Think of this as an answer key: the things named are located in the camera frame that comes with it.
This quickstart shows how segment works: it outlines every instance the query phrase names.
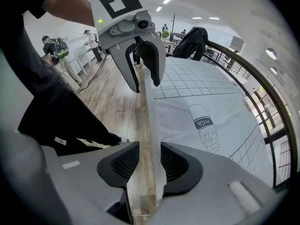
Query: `khaki pants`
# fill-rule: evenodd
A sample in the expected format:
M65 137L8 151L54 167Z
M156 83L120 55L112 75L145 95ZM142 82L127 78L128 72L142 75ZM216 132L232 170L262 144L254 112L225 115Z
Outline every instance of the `khaki pants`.
M60 62L56 64L54 68L60 73L65 82L71 86L73 91L79 89L79 85L75 81L82 83L82 80L78 74L72 70L68 57L60 59Z

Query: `white tag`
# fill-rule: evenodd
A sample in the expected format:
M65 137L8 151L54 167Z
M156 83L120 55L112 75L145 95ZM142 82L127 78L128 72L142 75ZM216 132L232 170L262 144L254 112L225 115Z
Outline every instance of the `white tag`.
M75 167L75 166L78 166L80 164L79 161L74 161L74 162L70 162L70 163L65 163L62 165L62 167L64 169L68 169L68 168L71 168L71 167Z
M62 140L62 139L60 139L59 137L55 137L55 142L57 142L57 143L60 143L60 144L62 144L62 145L66 145L67 144L67 141L66 140Z

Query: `curved railing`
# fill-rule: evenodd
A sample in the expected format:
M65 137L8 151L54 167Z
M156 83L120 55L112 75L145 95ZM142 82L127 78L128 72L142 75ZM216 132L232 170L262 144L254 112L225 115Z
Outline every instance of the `curved railing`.
M225 54L229 58L231 58L233 61L240 64L246 71L248 71L265 89L269 97L271 98L272 102L274 103L276 109L278 110L278 113L281 117L282 123L285 127L285 133L287 135L287 140L289 144L289 152L290 152L290 159L291 159L291 170L290 170L290 177L293 177L294 174L297 172L297 164L298 164L298 152L297 152L297 143L296 143L296 136L295 131L292 125L292 121L290 119L290 116L288 114L288 111L285 108L284 103L282 102L280 96L277 94L275 89L272 87L272 85L269 83L269 81L248 61L243 59L241 56L237 55L236 53L232 52L228 48L225 48L219 44L216 44L214 42L208 41L207 46L216 49L220 51L221 53ZM276 187L276 177L277 177L277 166L276 166L276 159L275 159L275 152L274 152L274 146L273 146L273 140L271 139L270 130L266 124L266 121L263 117L262 112L260 111L257 103L252 98L251 94L245 89L245 87L239 82L239 80L226 69L223 67L219 62L212 59L207 54L204 55L207 59L212 61L215 65L219 66L222 70L224 70L245 92L245 94L248 96L250 101L253 103L254 107L256 108L262 123L266 130L267 138L269 138L269 144L270 144L270 150L273 160L273 187Z

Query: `milk bottle drawing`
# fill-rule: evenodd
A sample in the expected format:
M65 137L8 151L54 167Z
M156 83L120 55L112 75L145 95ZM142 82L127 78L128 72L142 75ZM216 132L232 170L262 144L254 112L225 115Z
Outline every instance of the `milk bottle drawing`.
M202 105L192 105L189 112L193 118L196 129L199 131L200 139L208 152L215 153L219 150L216 125L212 122L210 115Z

